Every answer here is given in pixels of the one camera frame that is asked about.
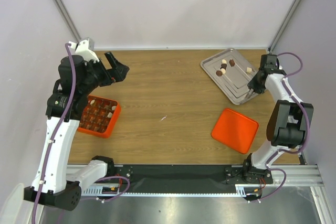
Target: shiny metallic surface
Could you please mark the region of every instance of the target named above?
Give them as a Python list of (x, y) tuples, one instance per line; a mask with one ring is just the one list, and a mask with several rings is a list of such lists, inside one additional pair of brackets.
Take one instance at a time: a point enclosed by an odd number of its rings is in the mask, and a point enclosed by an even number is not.
[[(272, 190), (264, 189), (264, 195)], [(57, 222), (60, 213), (46, 208), (40, 223), (321, 223), (310, 187), (284, 187), (261, 204), (243, 198), (120, 197), (104, 204), (83, 200)]]

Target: purple cable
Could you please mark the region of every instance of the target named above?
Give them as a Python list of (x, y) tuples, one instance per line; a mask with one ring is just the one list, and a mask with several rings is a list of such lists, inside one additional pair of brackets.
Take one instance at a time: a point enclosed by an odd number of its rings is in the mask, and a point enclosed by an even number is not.
[[(71, 44), (70, 43), (66, 43), (65, 44), (65, 49), (68, 53), (68, 56), (69, 56), (69, 61), (70, 61), (70, 66), (71, 66), (71, 73), (72, 73), (72, 86), (71, 86), (71, 91), (70, 91), (70, 96), (69, 96), (69, 100), (68, 100), (68, 103), (63, 111), (63, 114), (62, 116), (60, 117), (58, 123), (56, 124), (56, 127), (54, 129), (54, 131), (52, 132), (51, 134), (51, 137), (50, 139), (51, 140), (54, 140), (56, 134), (57, 134), (57, 131), (58, 129), (60, 128), (62, 122), (64, 121), (64, 118), (65, 116), (67, 115), (69, 109), (70, 109), (70, 106), (71, 106), (71, 103), (72, 103), (72, 100), (74, 98), (74, 94), (75, 94), (75, 87), (76, 87), (76, 71), (75, 71), (75, 63), (74, 63), (74, 59), (72, 58), (72, 54), (70, 52), (70, 46)], [(46, 150), (46, 155), (44, 157), (44, 161), (43, 161), (43, 166), (42, 166), (42, 171), (41, 171), (41, 179), (40, 180), (44, 180), (45, 176), (46, 176), (46, 169), (47, 169), (47, 164), (48, 164), (48, 159), (49, 159), (49, 155), (50, 155), (50, 151), (51, 151), (51, 146), (52, 146), (52, 143), (49, 143), (48, 144), (48, 147), (47, 147), (47, 150)], [(36, 218), (36, 210), (37, 210), (37, 205), (38, 205), (38, 201), (40, 199), (40, 196), (41, 196), (41, 193), (42, 193), (42, 187), (43, 187), (43, 184), (39, 184), (38, 186), (38, 190), (37, 190), (37, 194), (36, 194), (36, 198), (35, 198), (35, 201), (34, 201), (34, 206), (33, 206), (33, 211), (31, 213), (31, 224), (35, 224), (35, 218)]]
[(278, 171), (282, 172), (284, 174), (284, 179), (283, 179), (283, 181), (281, 182), (280, 186), (277, 189), (275, 189), (269, 195), (266, 195), (265, 197), (263, 197), (261, 199), (266, 199), (266, 198), (270, 197), (271, 195), (273, 195), (274, 193), (276, 193), (277, 191), (279, 191), (283, 187), (283, 185), (285, 184), (286, 178), (287, 178), (287, 174), (286, 174), (286, 172), (283, 169), (280, 169), (280, 168), (270, 168), (268, 166), (268, 164), (273, 160), (273, 158), (275, 158), (278, 155), (279, 152), (286, 152), (286, 153), (290, 153), (290, 154), (301, 153), (306, 148), (307, 143), (309, 141), (309, 136), (310, 136), (310, 125), (309, 125), (308, 114), (307, 114), (306, 110), (304, 109), (304, 107), (301, 105), (301, 103), (298, 101), (298, 99), (296, 99), (296, 97), (292, 95), (292, 92), (290, 91), (289, 87), (285, 83), (285, 78), (288, 78), (289, 76), (293, 76), (294, 74), (297, 74), (298, 72), (300, 72), (303, 69), (303, 62), (302, 62), (302, 60), (301, 60), (301, 58), (299, 56), (297, 56), (296, 54), (294, 54), (292, 52), (283, 52), (281, 54), (278, 54), (278, 57), (281, 56), (281, 55), (293, 55), (300, 62), (300, 68), (298, 70), (296, 70), (295, 72), (289, 73), (289, 74), (287, 74), (287, 75), (284, 76), (284, 78), (282, 79), (282, 85), (283, 85), (284, 89), (287, 91), (287, 93), (290, 95), (290, 97), (293, 99), (293, 101), (295, 101), (295, 103), (299, 106), (300, 110), (302, 111), (302, 114), (304, 116), (304, 120), (306, 121), (306, 127), (307, 127), (306, 139), (305, 139), (303, 145), (301, 146), (301, 148), (298, 149), (297, 151), (293, 151), (292, 152), (292, 151), (285, 150), (285, 149), (279, 149), (277, 152), (273, 153), (273, 155), (271, 155), (270, 158), (266, 161), (266, 167), (270, 171), (272, 171), (272, 170), (278, 170)]
[[(107, 179), (114, 179), (114, 178), (121, 178), (121, 179), (123, 179), (123, 180), (126, 180), (126, 182), (127, 182), (127, 187), (126, 187), (126, 189), (125, 189), (124, 191), (122, 191), (122, 192), (119, 193), (118, 195), (115, 195), (113, 198), (106, 199), (106, 200), (104, 200), (104, 202), (109, 202), (109, 201), (112, 201), (112, 200), (114, 200), (114, 199), (119, 198), (121, 195), (123, 195), (124, 193), (126, 193), (127, 190), (130, 188), (130, 185), (131, 185), (130, 180), (129, 180), (128, 178), (126, 178), (126, 177), (123, 177), (123, 176), (110, 176), (110, 177), (100, 178), (100, 179), (97, 180), (96, 182), (103, 181), (103, 180), (107, 180)], [(88, 197), (88, 198), (85, 198), (85, 199), (82, 198), (80, 201), (84, 201), (84, 200), (88, 200), (88, 199), (97, 199), (97, 198), (96, 198), (96, 197)], [(63, 216), (64, 216), (64, 213), (65, 213), (65, 211), (63, 210), (63, 211), (61, 212), (61, 214), (59, 215), (58, 219), (57, 219), (57, 224), (60, 224), (60, 223), (61, 223), (62, 218), (63, 218)]]

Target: purple hose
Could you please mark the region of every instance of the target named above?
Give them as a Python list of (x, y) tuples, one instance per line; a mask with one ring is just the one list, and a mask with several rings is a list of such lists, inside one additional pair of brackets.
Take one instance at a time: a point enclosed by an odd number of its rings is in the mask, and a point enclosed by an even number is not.
[[(114, 200), (114, 199), (119, 198), (121, 195), (123, 195), (124, 193), (126, 193), (127, 190), (130, 188), (130, 185), (131, 185), (131, 184), (130, 184), (130, 180), (129, 180), (128, 178), (126, 178), (126, 177), (123, 177), (123, 176), (110, 176), (110, 177), (100, 178), (100, 179), (97, 180), (96, 182), (103, 181), (103, 180), (107, 180), (107, 179), (114, 179), (114, 178), (121, 178), (121, 179), (123, 179), (123, 180), (126, 180), (126, 182), (127, 182), (127, 187), (126, 187), (126, 189), (125, 189), (124, 191), (122, 191), (122, 192), (119, 193), (118, 195), (115, 195), (113, 198), (106, 199), (106, 200), (104, 200), (104, 202), (109, 202), (109, 201), (112, 201), (112, 200)], [(88, 198), (85, 198), (85, 199), (82, 198), (80, 201), (84, 201), (84, 200), (88, 200), (88, 199), (97, 199), (97, 198), (96, 198), (96, 197), (88, 197)], [(57, 224), (60, 224), (60, 223), (61, 223), (62, 218), (63, 218), (63, 216), (64, 216), (64, 213), (65, 213), (65, 211), (63, 210), (63, 211), (61, 212), (61, 214), (59, 215), (58, 219), (57, 219)]]
[[(76, 87), (76, 71), (75, 71), (75, 63), (74, 63), (74, 59), (72, 58), (72, 54), (70, 52), (70, 46), (71, 44), (70, 43), (66, 43), (65, 44), (65, 49), (68, 53), (68, 56), (69, 56), (69, 61), (70, 61), (70, 66), (71, 66), (71, 73), (72, 73), (72, 86), (71, 86), (71, 91), (70, 91), (70, 96), (69, 96), (69, 100), (68, 100), (68, 103), (63, 111), (63, 114), (62, 116), (60, 117), (58, 123), (56, 124), (56, 127), (55, 129), (53, 130), (52, 134), (51, 134), (51, 137), (50, 139), (51, 140), (54, 140), (56, 134), (57, 134), (57, 131), (58, 129), (60, 128), (62, 122), (64, 121), (64, 118), (65, 116), (67, 115), (69, 109), (70, 109), (70, 106), (71, 106), (71, 103), (72, 103), (72, 100), (74, 98), (74, 94), (75, 94), (75, 87)], [(46, 176), (46, 169), (47, 169), (47, 164), (48, 164), (48, 159), (49, 159), (49, 155), (50, 155), (50, 151), (51, 151), (51, 146), (52, 146), (52, 143), (49, 143), (48, 146), (47, 146), (47, 151), (46, 151), (46, 155), (44, 157), (44, 161), (43, 161), (43, 166), (42, 166), (42, 171), (41, 171), (41, 179), (40, 180), (44, 180), (45, 176)], [(35, 224), (35, 219), (36, 219), (36, 210), (37, 210), (37, 205), (38, 205), (38, 201), (40, 199), (40, 196), (41, 196), (41, 193), (42, 193), (42, 187), (43, 187), (43, 184), (39, 184), (38, 186), (38, 190), (37, 190), (37, 194), (36, 194), (36, 198), (35, 198), (35, 201), (34, 201), (34, 206), (33, 206), (33, 211), (31, 213), (31, 224)]]
[(261, 199), (266, 199), (266, 198), (270, 197), (271, 195), (273, 195), (274, 193), (276, 193), (277, 191), (279, 191), (283, 187), (283, 185), (285, 184), (286, 178), (287, 178), (287, 174), (286, 174), (286, 172), (283, 169), (280, 169), (280, 168), (270, 168), (268, 166), (268, 164), (273, 160), (273, 158), (275, 158), (278, 155), (279, 152), (286, 152), (286, 153), (290, 153), (290, 154), (301, 153), (306, 148), (306, 146), (308, 144), (308, 141), (309, 141), (309, 136), (310, 136), (310, 125), (309, 125), (310, 123), (309, 123), (309, 119), (308, 119), (308, 114), (307, 114), (306, 110), (304, 109), (304, 107), (301, 105), (301, 103), (298, 101), (298, 99), (296, 99), (296, 97), (292, 95), (292, 92), (290, 91), (289, 87), (286, 85), (286, 83), (284, 81), (285, 78), (288, 78), (289, 76), (293, 76), (294, 74), (297, 74), (298, 72), (300, 72), (303, 69), (303, 62), (302, 62), (302, 60), (301, 60), (301, 58), (299, 56), (297, 56), (296, 54), (294, 54), (292, 52), (283, 52), (281, 54), (278, 54), (278, 56), (281, 56), (281, 55), (293, 55), (300, 62), (300, 68), (298, 70), (296, 70), (295, 72), (289, 73), (286, 76), (284, 76), (284, 78), (282, 79), (282, 85), (283, 85), (284, 89), (287, 91), (287, 93), (290, 95), (290, 97), (293, 99), (293, 101), (295, 101), (295, 103), (299, 106), (300, 110), (302, 111), (302, 114), (304, 116), (304, 120), (306, 121), (306, 127), (307, 127), (306, 139), (303, 142), (303, 145), (301, 146), (301, 148), (298, 149), (297, 151), (293, 151), (292, 152), (292, 151), (285, 150), (285, 149), (279, 149), (277, 152), (273, 153), (273, 155), (271, 155), (270, 158), (266, 161), (266, 167), (270, 171), (272, 171), (272, 170), (278, 170), (278, 171), (282, 172), (284, 174), (284, 179), (283, 179), (283, 181), (281, 182), (280, 186), (277, 189), (275, 189), (269, 195), (266, 195), (265, 197), (263, 197)]

